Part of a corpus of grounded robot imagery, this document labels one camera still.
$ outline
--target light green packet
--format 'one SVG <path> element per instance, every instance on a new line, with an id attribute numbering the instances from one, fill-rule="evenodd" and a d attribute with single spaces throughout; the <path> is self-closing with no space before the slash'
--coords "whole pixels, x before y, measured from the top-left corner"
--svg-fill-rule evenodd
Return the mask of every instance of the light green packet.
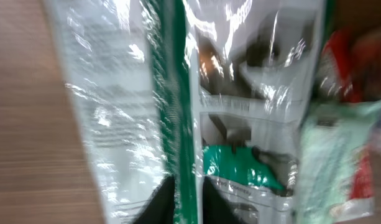
<path id="1" fill-rule="evenodd" d="M 347 215 L 359 155 L 380 111 L 381 101 L 311 105 L 301 137 L 297 223 L 331 224 Z"/>

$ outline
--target brown wood grain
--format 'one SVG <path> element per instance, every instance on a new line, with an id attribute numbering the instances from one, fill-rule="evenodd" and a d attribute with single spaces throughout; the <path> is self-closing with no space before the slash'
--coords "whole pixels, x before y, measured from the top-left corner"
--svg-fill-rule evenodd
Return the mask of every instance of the brown wood grain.
<path id="1" fill-rule="evenodd" d="M 365 8 L 378 0 L 360 0 Z M 354 4 L 356 0 L 338 1 Z M 381 8 L 374 9 L 381 13 Z M 340 24 L 356 20 L 345 11 Z M 362 13 L 359 21 L 379 15 Z M 381 224 L 381 156 L 373 155 Z M 0 0 L 0 224 L 102 224 L 98 195 L 39 0 Z"/>

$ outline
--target black object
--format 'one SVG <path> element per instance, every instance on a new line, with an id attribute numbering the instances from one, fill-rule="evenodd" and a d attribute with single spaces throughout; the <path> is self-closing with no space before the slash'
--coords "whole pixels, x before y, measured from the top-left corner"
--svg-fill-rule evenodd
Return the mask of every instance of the black object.
<path id="1" fill-rule="evenodd" d="M 203 184 L 203 223 L 245 224 L 232 213 L 232 208 L 219 194 L 209 177 L 205 177 Z"/>
<path id="2" fill-rule="evenodd" d="M 175 179 L 167 177 L 134 224 L 172 224 L 175 208 Z"/>

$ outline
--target wooden surface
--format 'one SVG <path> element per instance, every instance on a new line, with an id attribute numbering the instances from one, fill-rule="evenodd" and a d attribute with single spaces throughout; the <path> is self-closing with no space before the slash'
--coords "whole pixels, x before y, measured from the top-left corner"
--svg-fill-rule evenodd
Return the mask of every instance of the wooden surface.
<path id="1" fill-rule="evenodd" d="M 38 0 L 0 0 L 0 224 L 102 224 Z M 381 157 L 373 157 L 381 224 Z"/>

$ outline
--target wooden table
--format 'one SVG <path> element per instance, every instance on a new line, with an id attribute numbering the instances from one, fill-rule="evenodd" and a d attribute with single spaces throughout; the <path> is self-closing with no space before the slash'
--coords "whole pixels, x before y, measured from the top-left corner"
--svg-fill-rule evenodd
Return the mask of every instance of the wooden table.
<path id="1" fill-rule="evenodd" d="M 381 223 L 381 157 L 373 156 Z M 102 224 L 39 0 L 0 0 L 0 224 Z"/>

